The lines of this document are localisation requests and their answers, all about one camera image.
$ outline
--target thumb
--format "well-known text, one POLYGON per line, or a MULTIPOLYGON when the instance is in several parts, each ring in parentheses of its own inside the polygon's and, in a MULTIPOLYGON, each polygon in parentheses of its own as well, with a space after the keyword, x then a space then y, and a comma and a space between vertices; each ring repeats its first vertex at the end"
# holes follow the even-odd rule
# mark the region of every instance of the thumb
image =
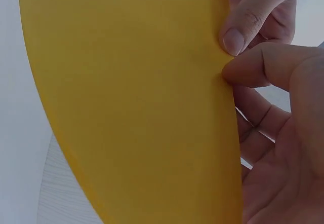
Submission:
POLYGON ((247 48, 270 13, 285 0, 242 0, 219 33, 220 45, 232 56, 247 48))

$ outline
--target hand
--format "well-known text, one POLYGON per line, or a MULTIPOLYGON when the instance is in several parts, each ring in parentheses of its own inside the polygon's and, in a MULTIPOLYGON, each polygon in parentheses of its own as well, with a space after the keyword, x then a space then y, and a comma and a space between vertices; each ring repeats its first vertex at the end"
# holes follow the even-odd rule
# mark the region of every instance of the hand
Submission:
POLYGON ((220 44, 236 56, 261 42, 290 44, 295 33, 296 0, 229 0, 231 13, 220 44))
POLYGON ((223 69, 234 85, 242 166, 243 223, 324 223, 324 50, 262 43, 223 69), (292 113, 254 89, 290 93, 292 113))

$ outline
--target yellow sheet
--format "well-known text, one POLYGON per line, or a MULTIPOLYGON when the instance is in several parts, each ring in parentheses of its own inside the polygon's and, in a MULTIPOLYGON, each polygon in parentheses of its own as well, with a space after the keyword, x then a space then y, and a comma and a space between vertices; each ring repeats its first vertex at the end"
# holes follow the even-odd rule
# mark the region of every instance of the yellow sheet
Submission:
POLYGON ((105 223, 241 223, 227 0, 20 0, 58 142, 105 223))

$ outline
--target white wall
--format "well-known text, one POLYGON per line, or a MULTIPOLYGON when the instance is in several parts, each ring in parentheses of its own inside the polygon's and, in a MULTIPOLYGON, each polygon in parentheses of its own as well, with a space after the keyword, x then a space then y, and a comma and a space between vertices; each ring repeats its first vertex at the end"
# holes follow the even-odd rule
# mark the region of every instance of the white wall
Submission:
POLYGON ((51 128, 22 36, 18 0, 0 0, 0 223, 35 224, 51 128))

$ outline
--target fingernail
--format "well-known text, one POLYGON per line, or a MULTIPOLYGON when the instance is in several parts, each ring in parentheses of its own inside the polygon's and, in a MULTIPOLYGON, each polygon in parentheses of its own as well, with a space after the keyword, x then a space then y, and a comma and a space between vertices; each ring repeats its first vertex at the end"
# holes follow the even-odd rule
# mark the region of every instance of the fingernail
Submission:
POLYGON ((244 43, 243 35, 235 28, 229 29, 223 37, 224 47, 232 56, 237 56, 241 52, 244 43))

